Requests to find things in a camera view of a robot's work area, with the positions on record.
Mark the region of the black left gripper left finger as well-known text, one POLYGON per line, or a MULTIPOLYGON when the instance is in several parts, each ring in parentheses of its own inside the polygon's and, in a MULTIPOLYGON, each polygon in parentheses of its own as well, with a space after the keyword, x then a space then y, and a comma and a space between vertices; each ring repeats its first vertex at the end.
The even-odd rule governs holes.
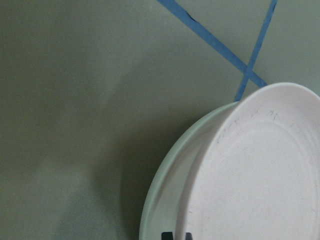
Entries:
POLYGON ((174 240, 172 231, 166 231, 161 233, 161 240, 174 240))

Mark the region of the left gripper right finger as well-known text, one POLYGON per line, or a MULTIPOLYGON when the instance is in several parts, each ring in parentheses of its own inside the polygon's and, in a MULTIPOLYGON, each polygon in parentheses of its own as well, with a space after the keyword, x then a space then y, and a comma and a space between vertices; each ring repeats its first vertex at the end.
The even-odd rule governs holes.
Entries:
POLYGON ((193 236, 191 232, 186 232, 185 233, 185 240, 193 240, 193 236))

